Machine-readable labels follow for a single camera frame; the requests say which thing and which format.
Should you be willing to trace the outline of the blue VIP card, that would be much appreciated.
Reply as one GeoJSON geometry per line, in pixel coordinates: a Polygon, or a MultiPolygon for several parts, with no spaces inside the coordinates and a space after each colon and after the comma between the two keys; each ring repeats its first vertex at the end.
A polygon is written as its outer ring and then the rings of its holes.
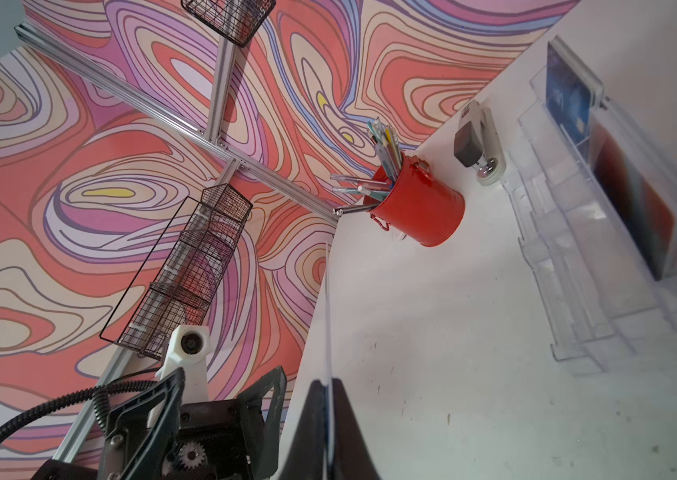
{"type": "Polygon", "coordinates": [[[588,138],[592,92],[552,42],[548,45],[546,100],[552,118],[575,145],[588,138]]]}

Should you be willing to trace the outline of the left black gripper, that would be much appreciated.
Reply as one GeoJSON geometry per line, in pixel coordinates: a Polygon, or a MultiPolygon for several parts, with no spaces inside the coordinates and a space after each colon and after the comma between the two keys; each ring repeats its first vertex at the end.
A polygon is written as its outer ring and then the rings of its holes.
{"type": "Polygon", "coordinates": [[[282,366],[236,400],[182,405],[178,368],[118,406],[94,470],[48,460],[34,479],[268,479],[278,470],[288,378],[282,366]]]}

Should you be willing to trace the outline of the clear acrylic card holder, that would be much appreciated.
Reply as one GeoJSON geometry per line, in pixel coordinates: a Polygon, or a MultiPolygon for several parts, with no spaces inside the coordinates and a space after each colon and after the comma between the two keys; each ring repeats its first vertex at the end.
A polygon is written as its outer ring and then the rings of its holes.
{"type": "Polygon", "coordinates": [[[519,117],[504,181],[520,248],[552,331],[554,360],[576,376],[677,368],[677,276],[656,280],[592,174],[590,127],[602,118],[646,149],[677,200],[677,168],[560,37],[550,42],[592,92],[589,136],[579,145],[552,118],[545,66],[535,102],[519,117]]]}

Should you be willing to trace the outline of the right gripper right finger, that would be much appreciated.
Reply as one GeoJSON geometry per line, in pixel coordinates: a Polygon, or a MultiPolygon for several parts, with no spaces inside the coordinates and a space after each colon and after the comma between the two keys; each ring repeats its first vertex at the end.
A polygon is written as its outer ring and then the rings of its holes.
{"type": "Polygon", "coordinates": [[[334,456],[330,479],[380,480],[343,382],[332,380],[334,456]]]}

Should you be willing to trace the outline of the red pen cup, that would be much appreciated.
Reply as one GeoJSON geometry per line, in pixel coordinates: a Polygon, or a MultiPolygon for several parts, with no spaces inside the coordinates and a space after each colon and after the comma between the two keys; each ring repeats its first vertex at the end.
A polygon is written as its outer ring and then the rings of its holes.
{"type": "Polygon", "coordinates": [[[424,247],[445,243],[459,228],[466,211],[460,192],[432,174],[430,164],[418,156],[404,156],[397,182],[384,201],[372,205],[370,216],[380,228],[391,227],[413,238],[424,247]]]}

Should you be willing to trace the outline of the red card in holder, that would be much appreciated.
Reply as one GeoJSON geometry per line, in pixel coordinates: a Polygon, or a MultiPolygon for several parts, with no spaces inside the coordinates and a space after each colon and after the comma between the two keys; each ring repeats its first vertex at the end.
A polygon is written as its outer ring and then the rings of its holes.
{"type": "Polygon", "coordinates": [[[645,148],[602,118],[591,121],[588,160],[652,276],[677,276],[677,200],[645,148]]]}

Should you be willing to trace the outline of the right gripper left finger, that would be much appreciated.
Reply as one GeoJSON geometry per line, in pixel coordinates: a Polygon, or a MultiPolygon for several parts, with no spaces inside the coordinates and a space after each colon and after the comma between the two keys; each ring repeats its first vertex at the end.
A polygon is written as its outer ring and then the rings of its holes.
{"type": "Polygon", "coordinates": [[[284,480],[320,480],[326,472],[326,442],[328,442],[328,419],[326,419],[326,386],[314,380],[308,395],[290,451],[280,470],[284,480]]]}

